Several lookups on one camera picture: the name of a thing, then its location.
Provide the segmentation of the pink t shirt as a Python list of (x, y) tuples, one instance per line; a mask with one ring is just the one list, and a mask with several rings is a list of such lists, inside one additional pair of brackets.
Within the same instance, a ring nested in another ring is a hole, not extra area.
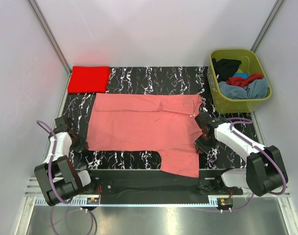
[(198, 94), (97, 94), (88, 125), (90, 151), (155, 151), (161, 170), (199, 177), (194, 142), (202, 134), (195, 117)]

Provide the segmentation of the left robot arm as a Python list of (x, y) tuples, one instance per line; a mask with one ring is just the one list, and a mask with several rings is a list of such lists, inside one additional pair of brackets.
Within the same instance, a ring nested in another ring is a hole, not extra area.
[(69, 152), (82, 152), (87, 143), (72, 129), (67, 117), (55, 119), (52, 129), (45, 122), (36, 123), (48, 133), (49, 150), (41, 165), (34, 168), (34, 174), (46, 203), (53, 207), (59, 203), (69, 204), (73, 197), (83, 193), (92, 194), (98, 182), (87, 169), (76, 171), (69, 160)]

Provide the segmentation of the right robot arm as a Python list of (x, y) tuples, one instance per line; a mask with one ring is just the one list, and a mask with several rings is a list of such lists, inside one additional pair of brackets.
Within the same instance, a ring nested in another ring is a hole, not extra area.
[(287, 188), (288, 175), (280, 150), (253, 141), (235, 127), (236, 124), (251, 124), (243, 117), (211, 118), (202, 112), (195, 117), (202, 134), (195, 140), (197, 153), (209, 153), (218, 142), (225, 144), (246, 163), (245, 168), (225, 170), (214, 182), (215, 190), (225, 194), (231, 188), (247, 188), (256, 196), (267, 193), (282, 195)]

